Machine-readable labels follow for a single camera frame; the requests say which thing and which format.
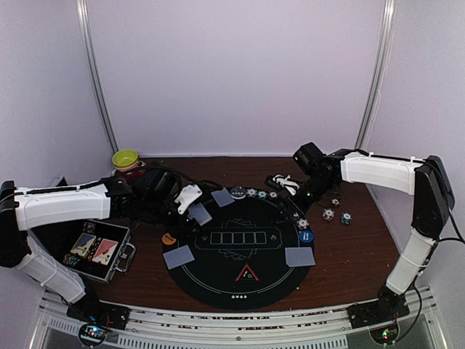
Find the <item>blue playing card deck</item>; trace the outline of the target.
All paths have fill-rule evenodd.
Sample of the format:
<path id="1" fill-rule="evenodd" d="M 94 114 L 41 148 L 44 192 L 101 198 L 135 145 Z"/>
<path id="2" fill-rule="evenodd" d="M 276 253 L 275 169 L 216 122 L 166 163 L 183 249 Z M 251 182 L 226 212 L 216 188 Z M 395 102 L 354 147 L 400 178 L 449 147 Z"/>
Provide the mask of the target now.
<path id="1" fill-rule="evenodd" d="M 188 208 L 188 217 L 195 220 L 200 226 L 212 220 L 212 216 L 202 203 L 190 205 Z"/>

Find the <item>blue card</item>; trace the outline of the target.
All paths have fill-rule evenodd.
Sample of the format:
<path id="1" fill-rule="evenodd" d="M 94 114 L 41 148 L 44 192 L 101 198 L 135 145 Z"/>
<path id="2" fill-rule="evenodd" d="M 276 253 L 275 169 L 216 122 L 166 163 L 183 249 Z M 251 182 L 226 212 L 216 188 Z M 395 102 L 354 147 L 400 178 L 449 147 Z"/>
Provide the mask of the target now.
<path id="1" fill-rule="evenodd" d="M 163 259 L 168 270 L 178 268 L 195 260 L 193 253 L 188 245 L 177 247 L 163 253 Z"/>
<path id="2" fill-rule="evenodd" d="M 316 264 L 311 247 L 286 247 L 285 260 L 290 268 L 307 267 Z"/>
<path id="3" fill-rule="evenodd" d="M 235 199 L 230 195 L 230 192 L 226 188 L 213 191 L 211 196 L 217 203 L 218 207 L 230 205 L 235 201 Z"/>

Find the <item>orange round blind button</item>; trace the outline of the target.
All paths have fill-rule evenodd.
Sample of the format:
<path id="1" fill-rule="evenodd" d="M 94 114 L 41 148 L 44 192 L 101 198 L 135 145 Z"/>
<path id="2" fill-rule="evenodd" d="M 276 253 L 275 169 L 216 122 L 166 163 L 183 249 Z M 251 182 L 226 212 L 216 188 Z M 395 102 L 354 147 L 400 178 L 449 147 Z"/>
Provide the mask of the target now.
<path id="1" fill-rule="evenodd" d="M 172 246 L 177 242 L 177 240 L 172 237 L 170 233 L 163 234 L 161 240 L 165 246 Z"/>

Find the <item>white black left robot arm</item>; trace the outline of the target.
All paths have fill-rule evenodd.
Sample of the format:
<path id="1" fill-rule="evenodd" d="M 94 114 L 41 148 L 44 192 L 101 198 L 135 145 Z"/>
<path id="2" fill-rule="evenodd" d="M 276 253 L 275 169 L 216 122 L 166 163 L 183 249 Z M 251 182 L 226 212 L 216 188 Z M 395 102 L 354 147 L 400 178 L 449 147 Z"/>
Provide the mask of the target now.
<path id="1" fill-rule="evenodd" d="M 1 266 L 27 273 L 89 323 L 105 311 L 91 278 L 107 278 L 130 228 L 117 219 L 160 225 L 163 260 L 186 294 L 211 307 L 250 310 L 300 285 L 312 254 L 298 193 L 268 185 L 226 188 L 153 163 L 87 184 L 49 188 L 1 185 Z"/>

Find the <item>clear round dealer button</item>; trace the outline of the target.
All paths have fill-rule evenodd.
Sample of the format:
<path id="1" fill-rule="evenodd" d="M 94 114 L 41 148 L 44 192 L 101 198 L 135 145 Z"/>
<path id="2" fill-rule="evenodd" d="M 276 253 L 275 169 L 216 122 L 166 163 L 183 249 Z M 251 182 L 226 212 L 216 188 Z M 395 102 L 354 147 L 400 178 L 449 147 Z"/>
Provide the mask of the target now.
<path id="1" fill-rule="evenodd" d="M 235 200 L 241 200 L 247 197 L 247 190 L 241 186 L 235 186 L 230 189 L 230 195 Z"/>

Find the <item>green poker chip stack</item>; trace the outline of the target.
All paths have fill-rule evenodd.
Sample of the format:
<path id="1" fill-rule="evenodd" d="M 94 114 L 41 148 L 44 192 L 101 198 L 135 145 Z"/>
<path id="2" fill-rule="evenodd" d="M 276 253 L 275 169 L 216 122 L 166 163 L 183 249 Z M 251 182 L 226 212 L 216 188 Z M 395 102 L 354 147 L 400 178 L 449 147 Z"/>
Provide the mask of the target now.
<path id="1" fill-rule="evenodd" d="M 352 215 L 349 212 L 344 212 L 341 215 L 341 222 L 345 225 L 349 225 L 352 222 Z"/>

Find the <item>blue white poker chip stack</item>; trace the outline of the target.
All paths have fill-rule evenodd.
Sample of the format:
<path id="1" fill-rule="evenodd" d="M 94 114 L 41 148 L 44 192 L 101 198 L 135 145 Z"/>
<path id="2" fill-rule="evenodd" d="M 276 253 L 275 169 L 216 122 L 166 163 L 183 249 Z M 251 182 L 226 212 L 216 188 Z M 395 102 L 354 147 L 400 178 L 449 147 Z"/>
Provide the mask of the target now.
<path id="1" fill-rule="evenodd" d="M 322 213 L 322 218 L 325 221 L 332 221 L 332 219 L 335 217 L 335 211 L 329 208 L 326 208 L 323 210 Z"/>

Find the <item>blue round blind button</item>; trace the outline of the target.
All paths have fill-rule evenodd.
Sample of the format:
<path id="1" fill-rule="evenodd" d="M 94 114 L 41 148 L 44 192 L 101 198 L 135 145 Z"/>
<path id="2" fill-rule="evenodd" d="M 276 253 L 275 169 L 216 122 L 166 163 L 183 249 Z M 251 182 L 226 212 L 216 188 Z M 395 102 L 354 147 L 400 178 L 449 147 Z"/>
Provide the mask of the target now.
<path id="1" fill-rule="evenodd" d="M 309 244 L 314 241 L 314 235 L 310 230 L 301 230 L 299 232 L 299 240 L 302 243 Z"/>

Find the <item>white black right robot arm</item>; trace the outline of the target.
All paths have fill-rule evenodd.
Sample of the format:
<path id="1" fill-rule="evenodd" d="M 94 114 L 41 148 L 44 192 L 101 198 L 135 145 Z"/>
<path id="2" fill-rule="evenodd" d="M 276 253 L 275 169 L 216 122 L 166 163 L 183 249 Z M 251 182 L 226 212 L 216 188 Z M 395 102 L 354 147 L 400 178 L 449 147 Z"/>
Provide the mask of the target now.
<path id="1" fill-rule="evenodd" d="M 389 232 L 405 237 L 395 241 L 400 255 L 376 299 L 351 305 L 347 312 L 362 324 L 407 314 L 406 292 L 428 267 L 445 226 L 455 222 L 455 196 L 443 160 L 437 155 L 402 158 L 348 148 L 324 153 L 314 143 L 302 145 L 293 158 L 308 177 L 291 197 L 302 212 L 341 182 L 405 197 L 391 209 L 381 199 L 375 200 Z"/>

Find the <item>red black triangle marker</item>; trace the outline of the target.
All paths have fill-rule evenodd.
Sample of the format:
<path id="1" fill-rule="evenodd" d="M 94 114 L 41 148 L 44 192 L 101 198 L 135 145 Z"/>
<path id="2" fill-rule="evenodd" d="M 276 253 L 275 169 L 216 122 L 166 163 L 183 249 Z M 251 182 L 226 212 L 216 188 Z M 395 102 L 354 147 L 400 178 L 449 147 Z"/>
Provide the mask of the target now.
<path id="1" fill-rule="evenodd" d="M 246 264 L 240 273 L 238 274 L 237 278 L 235 279 L 236 282 L 240 281 L 259 281 L 259 277 L 255 274 L 255 272 L 251 269 L 251 267 Z"/>

